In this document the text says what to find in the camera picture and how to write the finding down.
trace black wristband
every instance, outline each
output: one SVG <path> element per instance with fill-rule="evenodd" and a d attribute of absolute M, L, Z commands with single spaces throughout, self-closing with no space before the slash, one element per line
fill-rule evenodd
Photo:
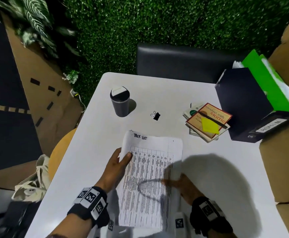
<path fill-rule="evenodd" d="M 106 208 L 106 192 L 100 187 L 94 186 L 83 188 L 67 215 L 76 214 L 83 220 L 91 219 L 93 227 L 97 225 L 98 228 L 101 228 L 109 222 L 109 215 Z"/>
<path fill-rule="evenodd" d="M 206 237 L 210 229 L 219 233 L 233 232 L 233 228 L 218 205 L 204 196 L 193 201 L 190 223 L 197 234 L 202 233 Z"/>

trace travel mug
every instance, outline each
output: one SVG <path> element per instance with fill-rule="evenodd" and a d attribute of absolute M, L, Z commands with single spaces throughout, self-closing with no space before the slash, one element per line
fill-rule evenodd
<path fill-rule="evenodd" d="M 126 117 L 129 114 L 129 91 L 122 86 L 113 88 L 110 92 L 110 98 L 117 116 Z"/>

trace chair backrest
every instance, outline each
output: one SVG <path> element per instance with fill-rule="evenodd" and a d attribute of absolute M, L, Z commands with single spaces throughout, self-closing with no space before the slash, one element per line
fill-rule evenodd
<path fill-rule="evenodd" d="M 139 43 L 137 74 L 159 78 L 216 83 L 224 69 L 247 53 Z"/>

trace wooden stool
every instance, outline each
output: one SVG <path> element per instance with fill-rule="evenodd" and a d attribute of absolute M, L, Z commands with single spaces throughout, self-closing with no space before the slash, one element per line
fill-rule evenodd
<path fill-rule="evenodd" d="M 70 142 L 75 134 L 76 128 L 71 132 L 67 133 L 55 146 L 53 152 L 51 153 L 49 162 L 48 162 L 48 175 L 49 179 L 52 181 L 53 177 L 57 171 L 58 166 L 60 165 L 63 156 L 70 145 Z"/>

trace green hedge wall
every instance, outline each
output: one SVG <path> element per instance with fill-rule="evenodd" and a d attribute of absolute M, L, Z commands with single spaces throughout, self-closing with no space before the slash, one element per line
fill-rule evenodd
<path fill-rule="evenodd" d="M 269 56 L 289 23 L 289 0 L 63 0 L 84 60 L 74 85 L 87 104 L 105 72 L 135 74 L 138 42 Z"/>

